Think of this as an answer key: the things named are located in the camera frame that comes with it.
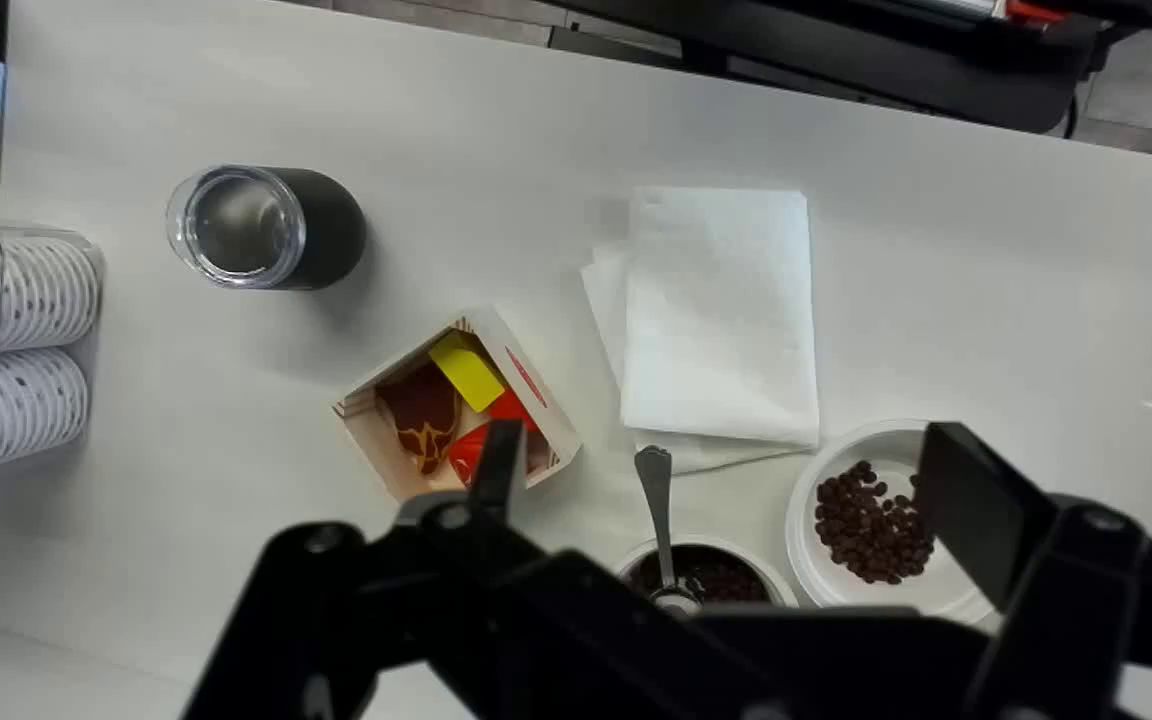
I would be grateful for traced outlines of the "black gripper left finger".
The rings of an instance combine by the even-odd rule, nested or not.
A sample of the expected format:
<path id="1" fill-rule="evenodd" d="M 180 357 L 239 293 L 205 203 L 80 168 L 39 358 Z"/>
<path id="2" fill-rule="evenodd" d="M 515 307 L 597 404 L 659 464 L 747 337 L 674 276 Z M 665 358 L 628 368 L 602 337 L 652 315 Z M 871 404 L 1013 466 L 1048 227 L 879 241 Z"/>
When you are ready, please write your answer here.
<path id="1" fill-rule="evenodd" d="M 477 480 L 468 487 L 468 512 L 477 519 L 508 519 L 514 496 L 529 475 L 529 431 L 521 418 L 494 418 Z"/>

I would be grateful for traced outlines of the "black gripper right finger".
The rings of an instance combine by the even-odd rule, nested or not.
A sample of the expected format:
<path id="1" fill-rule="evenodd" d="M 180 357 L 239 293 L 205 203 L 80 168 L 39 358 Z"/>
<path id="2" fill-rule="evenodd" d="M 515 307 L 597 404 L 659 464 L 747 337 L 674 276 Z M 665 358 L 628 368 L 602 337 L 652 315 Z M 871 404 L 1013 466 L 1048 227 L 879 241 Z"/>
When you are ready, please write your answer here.
<path id="1" fill-rule="evenodd" d="M 1003 612 L 1056 515 L 1056 498 L 956 418 L 926 426 L 922 498 L 932 537 L 980 595 Z"/>

